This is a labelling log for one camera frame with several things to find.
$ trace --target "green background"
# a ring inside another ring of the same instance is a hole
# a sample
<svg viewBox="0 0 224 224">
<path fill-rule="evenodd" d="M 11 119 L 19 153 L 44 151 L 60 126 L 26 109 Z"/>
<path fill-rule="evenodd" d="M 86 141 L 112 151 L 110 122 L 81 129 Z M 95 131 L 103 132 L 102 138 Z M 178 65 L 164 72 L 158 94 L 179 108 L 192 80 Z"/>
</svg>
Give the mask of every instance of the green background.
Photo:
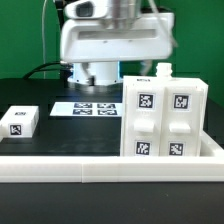
<svg viewBox="0 0 224 224">
<path fill-rule="evenodd" d="M 0 78 L 20 78 L 43 63 L 43 3 L 44 0 L 1 2 Z M 173 64 L 173 76 L 201 78 L 209 84 L 209 97 L 224 106 L 224 1 L 160 0 L 156 3 L 172 9 L 176 16 L 173 32 L 179 47 L 166 60 Z M 47 61 L 59 60 L 60 35 L 53 0 L 48 1 L 45 24 Z M 125 74 L 134 74 L 139 67 L 138 62 L 121 66 Z M 58 75 L 47 73 L 47 78 L 52 77 L 58 78 Z"/>
</svg>

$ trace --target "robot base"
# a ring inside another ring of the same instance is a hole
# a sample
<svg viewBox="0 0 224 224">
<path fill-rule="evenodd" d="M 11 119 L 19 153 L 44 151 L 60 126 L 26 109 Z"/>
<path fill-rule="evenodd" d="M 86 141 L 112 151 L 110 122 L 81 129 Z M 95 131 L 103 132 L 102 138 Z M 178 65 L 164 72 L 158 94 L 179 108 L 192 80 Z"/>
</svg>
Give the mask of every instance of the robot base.
<svg viewBox="0 0 224 224">
<path fill-rule="evenodd" d="M 123 82 L 120 81 L 118 83 L 111 84 L 111 85 L 90 86 L 90 85 L 74 82 L 73 78 L 68 78 L 68 87 L 71 89 L 77 89 L 83 92 L 105 93 L 105 92 L 114 92 L 114 91 L 122 90 Z"/>
</svg>

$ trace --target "white block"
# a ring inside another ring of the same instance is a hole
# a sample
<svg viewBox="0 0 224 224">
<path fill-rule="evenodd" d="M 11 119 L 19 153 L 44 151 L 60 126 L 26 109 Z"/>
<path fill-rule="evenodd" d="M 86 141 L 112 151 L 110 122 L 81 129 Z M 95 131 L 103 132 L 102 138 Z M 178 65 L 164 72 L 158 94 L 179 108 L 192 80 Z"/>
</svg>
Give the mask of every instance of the white block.
<svg viewBox="0 0 224 224">
<path fill-rule="evenodd" d="M 154 123 L 147 119 L 138 119 L 134 123 L 134 130 L 139 132 L 153 133 Z"/>
<path fill-rule="evenodd" d="M 119 158 L 86 157 L 82 164 L 82 182 L 118 182 L 121 165 L 118 162 Z"/>
<path fill-rule="evenodd" d="M 179 133 L 179 134 L 191 133 L 191 128 L 186 123 L 171 123 L 169 125 L 169 129 L 171 133 Z"/>
<path fill-rule="evenodd" d="M 0 182 L 81 182 L 82 158 L 66 156 L 0 157 Z"/>
<path fill-rule="evenodd" d="M 11 106 L 1 120 L 4 138 L 31 138 L 39 119 L 38 106 Z"/>
</svg>

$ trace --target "black table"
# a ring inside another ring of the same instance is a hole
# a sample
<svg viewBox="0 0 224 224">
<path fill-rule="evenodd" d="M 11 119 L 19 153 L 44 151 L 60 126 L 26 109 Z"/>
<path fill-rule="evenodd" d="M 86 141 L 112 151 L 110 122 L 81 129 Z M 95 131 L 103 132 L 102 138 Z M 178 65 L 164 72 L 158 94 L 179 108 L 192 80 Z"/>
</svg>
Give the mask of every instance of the black table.
<svg viewBox="0 0 224 224">
<path fill-rule="evenodd" d="M 38 105 L 32 139 L 4 139 L 0 155 L 118 155 L 120 118 L 52 118 L 55 101 L 121 102 L 121 92 L 87 94 L 59 80 L 0 80 L 0 115 Z M 224 145 L 224 109 L 208 100 L 205 131 Z M 0 184 L 0 223 L 223 223 L 224 183 Z"/>
</svg>

